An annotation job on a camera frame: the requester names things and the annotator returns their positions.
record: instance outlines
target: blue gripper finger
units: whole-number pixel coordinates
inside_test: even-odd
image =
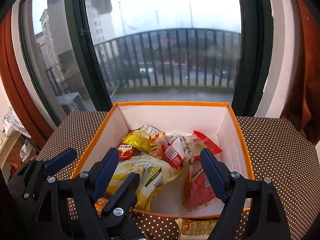
[[[228,199],[226,192],[228,176],[226,175],[230,172],[229,169],[224,163],[217,161],[208,148],[201,151],[200,163],[214,194],[224,203]]]
[[[93,202],[103,197],[118,163],[119,151],[110,148],[103,159],[96,162],[90,169],[89,187],[92,190],[91,199]]]
[[[65,166],[72,163],[77,158],[77,151],[73,148],[69,148],[53,159],[46,161],[44,165],[44,173],[47,176],[53,176]]]

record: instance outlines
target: box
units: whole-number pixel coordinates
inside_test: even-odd
[[[240,126],[229,103],[213,102],[125,102],[116,103],[105,117],[97,133],[84,151],[72,174],[88,171],[100,161],[110,147],[117,148],[129,130],[150,124],[166,134],[205,134],[221,149],[215,155],[230,171],[254,179],[251,161]],[[208,206],[187,212],[182,208],[181,195],[185,174],[167,183],[151,202],[151,212],[141,213],[188,219],[218,217],[224,204],[219,199]],[[247,199],[244,208],[250,207]]]

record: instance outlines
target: brown polka dot fabric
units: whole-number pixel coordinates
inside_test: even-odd
[[[106,114],[70,113],[50,137],[38,160],[50,159],[68,147],[75,148],[77,160],[56,174],[59,180],[69,179]],[[289,120],[238,117],[238,121],[250,153],[255,179],[270,177],[273,180],[287,214],[292,239],[301,239],[320,210],[320,166],[315,147],[297,132]],[[72,218],[76,218],[72,199],[69,199],[69,207]],[[248,215],[248,212],[242,214],[235,239],[242,238]],[[133,212],[132,219],[151,240],[175,240],[179,236],[179,229],[172,218],[159,219],[158,216],[154,218]]]

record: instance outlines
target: orange curtain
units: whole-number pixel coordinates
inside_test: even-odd
[[[15,58],[11,35],[11,10],[0,24],[0,75],[10,103],[35,143],[42,148],[53,129],[33,103]]]
[[[303,0],[297,0],[301,46],[295,78],[282,112],[309,141],[320,141],[320,25]]]

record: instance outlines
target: metal railing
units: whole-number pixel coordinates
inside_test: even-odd
[[[146,31],[94,45],[108,89],[116,86],[233,88],[241,34],[215,29]]]

